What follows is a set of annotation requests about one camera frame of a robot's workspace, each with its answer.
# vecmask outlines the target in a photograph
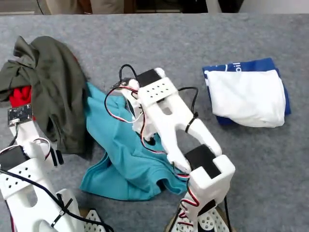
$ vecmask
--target teal cloth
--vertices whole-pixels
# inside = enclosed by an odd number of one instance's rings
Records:
[[[87,83],[89,95],[85,108],[86,126],[91,136],[105,149],[103,159],[85,173],[80,189],[117,200],[148,200],[161,192],[158,182],[169,191],[181,194],[186,190],[185,180],[174,173],[165,154],[145,149],[132,124],[112,118],[105,110],[106,94]],[[131,120],[122,96],[109,96],[107,106],[117,116]],[[149,146],[162,150],[160,137]]]

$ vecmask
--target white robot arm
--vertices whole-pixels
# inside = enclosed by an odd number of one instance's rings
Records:
[[[0,190],[13,219],[14,232],[105,232],[95,210],[82,218],[73,193],[68,189],[54,190],[46,173],[53,162],[51,157],[46,159],[46,149],[37,143],[44,138],[39,137],[34,122],[15,126],[18,145],[0,151]],[[5,165],[9,158],[6,155],[21,162],[11,168]],[[33,198],[37,199],[35,204],[31,203]]]
[[[226,155],[222,155],[217,141],[189,110],[161,68],[142,73],[131,79],[127,86],[135,92],[128,89],[121,89],[121,92],[130,102],[134,114],[144,113],[147,119],[146,122],[141,117],[136,119],[133,130],[140,133],[144,123],[142,136],[146,140],[158,133],[169,162],[189,174],[188,193],[181,201],[175,228],[181,232],[197,231],[199,218],[208,218],[209,212],[214,212],[217,204],[224,200],[235,166]],[[186,131],[197,138],[201,146],[184,155],[177,145],[176,130]]]

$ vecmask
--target white towel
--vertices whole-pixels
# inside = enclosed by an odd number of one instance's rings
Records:
[[[212,112],[248,127],[284,124],[285,95],[276,70],[207,73]]]

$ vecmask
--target gray fabric surface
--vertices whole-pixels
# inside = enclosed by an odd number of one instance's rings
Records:
[[[118,78],[119,67],[138,73],[162,67],[177,87],[198,86],[196,108],[217,138],[236,173],[228,194],[232,224],[239,232],[304,232],[309,226],[309,15],[104,15],[17,16],[0,18],[0,60],[12,58],[18,35],[31,42],[49,35],[69,45],[87,76],[102,90]],[[211,114],[201,68],[232,61],[272,57],[290,94],[292,115],[274,129],[220,127]],[[183,93],[191,103],[193,93]],[[12,135],[6,108],[0,109],[0,147]],[[196,141],[181,134],[183,151]],[[70,155],[50,173],[55,189],[70,188],[80,204],[95,207],[116,231],[159,232],[175,212],[180,196],[164,192],[148,202],[119,202],[78,190],[92,161]],[[10,231],[0,203],[0,231]]]

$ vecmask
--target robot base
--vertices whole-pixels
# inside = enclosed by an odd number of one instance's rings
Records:
[[[95,210],[90,210],[86,219],[101,222],[101,219]],[[84,223],[85,232],[106,232],[103,226],[93,225],[91,223]]]
[[[181,209],[177,210],[177,214],[172,218],[165,232],[229,232],[226,225],[224,214],[220,208],[212,209],[198,217],[198,228],[194,229],[191,226],[179,224],[178,222],[190,223],[187,218],[180,218],[178,214]]]

